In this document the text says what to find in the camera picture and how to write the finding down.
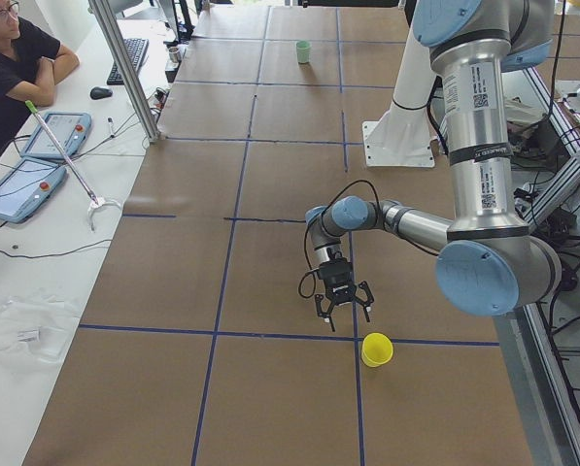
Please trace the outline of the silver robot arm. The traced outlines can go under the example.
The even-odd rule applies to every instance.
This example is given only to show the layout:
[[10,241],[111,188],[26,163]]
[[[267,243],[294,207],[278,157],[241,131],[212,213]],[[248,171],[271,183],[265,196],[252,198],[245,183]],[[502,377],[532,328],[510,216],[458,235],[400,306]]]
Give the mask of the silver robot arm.
[[356,282],[341,250],[351,231],[380,229],[437,251],[436,280],[458,309],[499,316],[552,293],[561,278],[557,254],[531,236],[515,209],[502,77],[541,63],[551,48],[550,1],[420,1],[410,22],[390,109],[363,130],[366,150],[412,166],[410,136],[432,88],[443,90],[455,217],[447,220],[395,201],[338,195],[305,216],[324,292],[317,314],[332,322],[337,306],[369,311],[373,295]]

